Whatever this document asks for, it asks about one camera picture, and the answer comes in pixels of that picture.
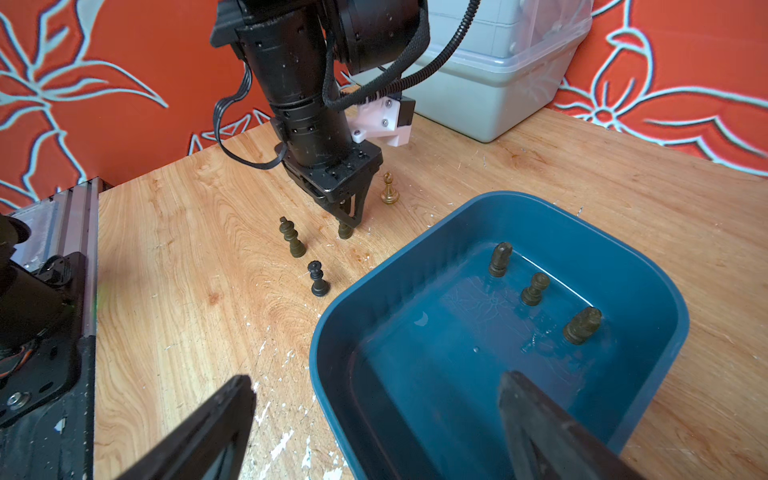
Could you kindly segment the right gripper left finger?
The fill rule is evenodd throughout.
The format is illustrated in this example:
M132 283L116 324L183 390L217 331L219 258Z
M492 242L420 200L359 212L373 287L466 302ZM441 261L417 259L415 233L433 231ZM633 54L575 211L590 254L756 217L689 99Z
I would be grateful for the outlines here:
M120 477L237 479L256 405L251 378L233 376Z

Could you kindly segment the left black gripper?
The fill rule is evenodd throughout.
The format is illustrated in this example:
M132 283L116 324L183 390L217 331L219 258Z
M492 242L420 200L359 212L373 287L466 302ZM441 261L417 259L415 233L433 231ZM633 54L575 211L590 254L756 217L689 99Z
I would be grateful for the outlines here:
M363 220L373 176L382 164L382 150L369 141L354 145L334 164L303 166L291 153L283 161L289 177L339 223L349 225L355 210L355 227Z

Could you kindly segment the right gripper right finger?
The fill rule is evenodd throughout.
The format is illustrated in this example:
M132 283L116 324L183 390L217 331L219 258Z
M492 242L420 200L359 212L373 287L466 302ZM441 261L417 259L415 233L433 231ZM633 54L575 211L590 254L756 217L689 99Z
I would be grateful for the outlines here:
M519 371L502 374L498 408L516 479L640 479Z

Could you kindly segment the teal plastic storage box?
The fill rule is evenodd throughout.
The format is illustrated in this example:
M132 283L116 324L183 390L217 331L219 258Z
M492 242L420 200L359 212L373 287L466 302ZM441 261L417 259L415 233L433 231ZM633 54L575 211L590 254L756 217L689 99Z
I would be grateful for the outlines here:
M494 248L514 251L489 274ZM537 272L537 306L521 301ZM565 325L602 312L582 345ZM620 453L689 331L684 299L643 254L531 195L480 195L330 304L314 332L317 400L357 479L509 479L498 416L519 371Z

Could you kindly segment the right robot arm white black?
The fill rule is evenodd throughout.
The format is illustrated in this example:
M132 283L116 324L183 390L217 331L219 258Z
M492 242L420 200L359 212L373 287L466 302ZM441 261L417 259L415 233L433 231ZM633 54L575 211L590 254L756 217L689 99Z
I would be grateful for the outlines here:
M85 319L87 259L74 252L29 272L13 260L29 227L1 219L1 475L93 473L95 340ZM129 479L235 479L257 396L228 380L126 472ZM518 371L500 378L498 416L515 479L634 479L637 472Z

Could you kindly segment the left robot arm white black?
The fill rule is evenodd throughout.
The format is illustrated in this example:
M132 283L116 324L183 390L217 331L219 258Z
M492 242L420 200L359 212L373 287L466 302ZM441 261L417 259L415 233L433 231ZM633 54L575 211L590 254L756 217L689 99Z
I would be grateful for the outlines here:
M289 177L351 237L362 221L381 149L353 132L352 106L395 101L435 74L468 33L479 2L468 3L451 39L435 59L406 71L430 44L426 1L221 1L210 43L228 45L244 64L237 92L214 106L219 128L227 108L258 83L280 141L269 162L229 152L257 169L283 166Z

